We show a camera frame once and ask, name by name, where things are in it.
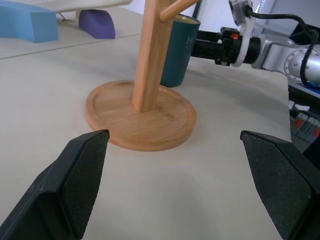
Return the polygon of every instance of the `wooden mug stand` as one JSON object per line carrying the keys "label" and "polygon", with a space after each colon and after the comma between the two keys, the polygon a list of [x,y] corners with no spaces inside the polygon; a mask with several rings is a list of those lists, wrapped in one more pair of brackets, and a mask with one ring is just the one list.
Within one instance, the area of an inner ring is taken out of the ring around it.
{"label": "wooden mug stand", "polygon": [[86,100],[93,130],[109,129],[110,142],[131,150],[162,151],[184,143],[197,115],[179,93],[160,85],[173,17],[198,0],[146,0],[135,81],[94,89]]}

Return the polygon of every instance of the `purple foam object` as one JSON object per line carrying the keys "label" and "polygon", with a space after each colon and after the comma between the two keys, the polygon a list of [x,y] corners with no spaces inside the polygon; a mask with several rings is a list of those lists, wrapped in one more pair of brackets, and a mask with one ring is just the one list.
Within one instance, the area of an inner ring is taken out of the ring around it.
{"label": "purple foam object", "polygon": [[116,30],[110,14],[105,10],[82,10],[79,27],[95,39],[115,39]]}

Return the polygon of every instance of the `table surface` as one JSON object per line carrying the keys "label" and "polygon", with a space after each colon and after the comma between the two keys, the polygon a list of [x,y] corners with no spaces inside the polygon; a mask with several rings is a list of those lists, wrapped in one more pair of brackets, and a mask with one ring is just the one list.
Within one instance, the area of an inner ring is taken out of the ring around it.
{"label": "table surface", "polygon": [[[67,142],[91,131],[85,117],[90,91],[134,79],[142,16],[110,12],[118,39],[91,39],[69,27],[72,22],[60,26],[57,42],[0,39],[0,223]],[[287,79],[191,58],[175,90],[196,109],[194,133],[162,152],[109,144],[83,239],[280,240],[240,133],[290,140]]]}

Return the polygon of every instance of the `teal cup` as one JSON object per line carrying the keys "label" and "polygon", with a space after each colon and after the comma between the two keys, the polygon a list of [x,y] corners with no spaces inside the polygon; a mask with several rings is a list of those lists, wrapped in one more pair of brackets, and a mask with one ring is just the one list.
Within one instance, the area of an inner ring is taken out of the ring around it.
{"label": "teal cup", "polygon": [[174,18],[161,85],[172,88],[182,84],[199,26],[200,21],[189,16],[179,14]]}

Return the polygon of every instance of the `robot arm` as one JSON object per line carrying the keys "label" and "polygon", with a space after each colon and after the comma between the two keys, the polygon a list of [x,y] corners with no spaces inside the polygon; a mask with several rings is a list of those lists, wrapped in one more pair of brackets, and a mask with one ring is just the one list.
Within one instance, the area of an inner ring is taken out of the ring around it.
{"label": "robot arm", "polygon": [[[255,18],[248,17],[252,10],[250,0],[230,0],[232,16],[240,32],[223,27],[220,33],[200,31],[193,57],[215,60],[218,65],[239,67],[251,64],[254,69],[280,72],[301,81],[301,66],[309,45],[297,45],[287,37],[261,34],[252,37]],[[320,84],[320,45],[315,45],[305,67],[307,81]]]}

